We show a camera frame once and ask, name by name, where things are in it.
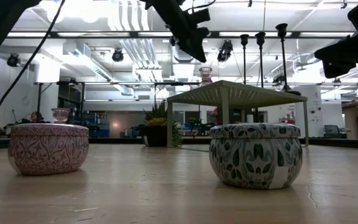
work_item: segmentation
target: ceiling light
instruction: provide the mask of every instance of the ceiling light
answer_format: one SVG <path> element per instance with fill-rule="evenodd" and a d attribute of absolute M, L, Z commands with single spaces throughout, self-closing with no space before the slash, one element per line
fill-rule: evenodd
<path fill-rule="evenodd" d="M 129 37 L 128 32 L 58 32 L 60 37 Z"/>
<path fill-rule="evenodd" d="M 257 34 L 258 32 L 220 32 L 219 36 L 220 37 L 239 37 L 242 34 L 248 34 L 250 37 L 253 37 Z M 291 32 L 287 32 L 287 37 L 291 36 L 292 33 Z M 277 33 L 276 32 L 266 32 L 266 37 L 276 37 Z"/>
<path fill-rule="evenodd" d="M 45 37 L 46 32 L 10 32 L 8 37 Z"/>
<path fill-rule="evenodd" d="M 118 85 L 154 85 L 152 82 L 119 82 Z"/>
<path fill-rule="evenodd" d="M 108 83 L 108 82 L 91 82 L 91 83 L 85 83 L 85 85 L 111 85 L 111 83 Z"/>
<path fill-rule="evenodd" d="M 345 37 L 354 32 L 302 32 L 301 37 Z"/>
<path fill-rule="evenodd" d="M 106 102 L 106 101 L 109 101 L 109 100 L 85 100 L 85 101 L 88 101 L 88 102 Z"/>
<path fill-rule="evenodd" d="M 156 36 L 156 37 L 171 37 L 172 33 L 169 31 L 166 32 L 139 32 L 139 37 L 150 37 L 150 36 Z"/>

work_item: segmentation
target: pink vase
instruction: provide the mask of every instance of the pink vase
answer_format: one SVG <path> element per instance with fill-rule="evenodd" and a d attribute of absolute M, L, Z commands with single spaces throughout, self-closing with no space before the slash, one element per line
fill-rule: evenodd
<path fill-rule="evenodd" d="M 55 124 L 65 124 L 68 120 L 68 114 L 70 109 L 66 108 L 54 108 L 52 109 L 53 112 L 53 120 Z"/>
<path fill-rule="evenodd" d="M 9 162 L 20 175 L 78 170 L 88 156 L 88 135 L 88 128 L 76 125 L 16 125 L 9 142 Z"/>

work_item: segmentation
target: ceiling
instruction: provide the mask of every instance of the ceiling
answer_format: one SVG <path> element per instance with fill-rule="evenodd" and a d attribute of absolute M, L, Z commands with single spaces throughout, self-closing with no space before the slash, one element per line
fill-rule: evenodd
<path fill-rule="evenodd" d="M 122 17 L 124 8 L 121 2 L 119 17 Z M 109 27 L 109 20 L 113 17 L 115 9 L 110 0 L 67 0 L 65 9 L 63 10 L 64 19 L 55 24 L 53 28 L 57 32 L 89 32 L 89 31 L 112 31 Z M 129 0 L 128 4 L 128 20 L 131 30 L 134 30 L 132 23 L 131 6 L 132 2 Z M 205 0 L 196 0 L 195 5 L 208 2 Z M 358 4 L 358 0 L 347 1 L 348 6 L 341 9 L 342 0 L 253 0 L 252 7 L 248 7 L 248 1 L 240 0 L 217 0 L 209 7 L 211 20 L 204 22 L 202 25 L 208 27 L 209 30 L 214 31 L 241 31 L 241 32 L 275 32 L 275 26 L 279 23 L 287 23 L 288 31 L 302 31 L 302 32 L 354 32 L 354 27 L 347 19 L 347 13 Z M 26 10 L 22 17 L 14 26 L 12 31 L 16 32 L 35 32 L 45 31 L 49 25 L 48 12 L 52 1 L 42 1 L 41 4 L 32 9 Z M 191 0 L 185 2 L 186 6 L 191 6 Z M 97 20 L 92 23 L 84 22 L 84 15 L 97 16 Z M 147 11 L 147 23 L 152 31 L 166 31 L 165 24 L 158 16 L 158 14 L 150 9 Z M 140 9 L 138 11 L 138 22 L 140 24 Z M 162 68 L 162 78 L 165 80 L 174 80 L 178 74 L 174 72 L 175 66 L 178 63 L 172 59 L 172 47 L 167 43 L 169 37 L 152 39 L 154 51 L 158 59 L 158 63 Z M 191 71 L 192 80 L 199 80 L 199 68 L 211 67 L 213 81 L 229 80 L 232 82 L 242 82 L 244 76 L 244 64 L 242 45 L 240 38 L 230 39 L 233 44 L 232 56 L 227 61 L 225 67 L 218 66 L 216 57 L 221 48 L 225 38 L 206 39 L 203 43 L 204 51 L 208 61 L 206 63 L 199 63 L 193 61 L 194 69 Z M 40 39 L 23 38 L 6 39 L 3 43 L 5 51 L 0 52 L 2 55 L 9 55 L 9 53 L 19 53 L 22 59 L 29 58 L 31 52 L 26 52 L 24 47 L 35 47 L 39 44 Z M 115 81 L 131 82 L 133 81 L 133 61 L 126 54 L 124 50 L 124 60 L 122 62 L 113 62 L 112 53 L 115 48 L 122 48 L 120 39 L 98 38 L 91 39 L 80 37 L 75 41 L 82 45 L 86 44 L 92 50 L 91 57 L 103 69 L 105 69 L 115 79 Z M 295 63 L 299 62 L 298 55 L 312 54 L 321 47 L 327 46 L 337 39 L 287 39 L 285 41 L 285 50 L 287 60 L 293 60 Z M 78 80 L 87 82 L 95 81 L 95 73 L 93 73 L 83 63 L 73 60 L 70 55 L 64 55 L 62 51 L 50 50 L 56 46 L 61 46 L 65 39 L 48 39 L 44 45 L 44 49 L 53 58 L 57 59 L 61 65 L 61 76 L 71 76 Z M 21 52 L 9 52 L 7 49 L 15 49 Z M 248 82 L 259 82 L 260 74 L 260 57 L 259 46 L 255 39 L 250 39 L 246 50 L 246 75 Z M 266 39 L 263 47 L 263 70 L 265 81 L 271 82 L 274 73 L 270 73 L 275 68 L 282 65 L 281 45 L 279 39 Z M 291 67 L 293 63 L 287 62 L 287 66 Z M 306 70 L 300 72 L 293 72 L 289 75 L 289 82 L 332 82 L 324 78 L 321 63 L 308 65 Z M 342 82 L 357 83 L 358 74 L 352 75 L 350 78 L 343 78 Z M 326 90 L 332 90 L 333 86 L 323 87 Z M 347 86 L 341 88 L 343 93 L 355 90 L 357 87 Z"/>

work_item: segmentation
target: spotlight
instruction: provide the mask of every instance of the spotlight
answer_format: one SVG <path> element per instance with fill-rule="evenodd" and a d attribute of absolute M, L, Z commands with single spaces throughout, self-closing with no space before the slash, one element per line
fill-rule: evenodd
<path fill-rule="evenodd" d="M 19 54 L 11 54 L 11 56 L 7 59 L 6 63 L 10 66 L 10 67 L 19 67 L 20 66 L 20 59 L 19 59 Z"/>
<path fill-rule="evenodd" d="M 114 53 L 112 55 L 112 60 L 114 62 L 121 62 L 124 60 L 124 55 L 122 54 L 122 49 L 114 49 Z"/>
<path fill-rule="evenodd" d="M 231 56 L 232 51 L 233 51 L 233 44 L 231 43 L 231 40 L 225 40 L 218 54 L 218 62 L 227 61 Z"/>

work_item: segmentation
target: chair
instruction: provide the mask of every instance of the chair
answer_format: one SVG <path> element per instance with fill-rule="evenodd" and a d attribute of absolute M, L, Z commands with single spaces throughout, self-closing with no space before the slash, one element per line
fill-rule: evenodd
<path fill-rule="evenodd" d="M 324 125 L 327 138 L 341 138 L 341 133 L 336 125 Z"/>

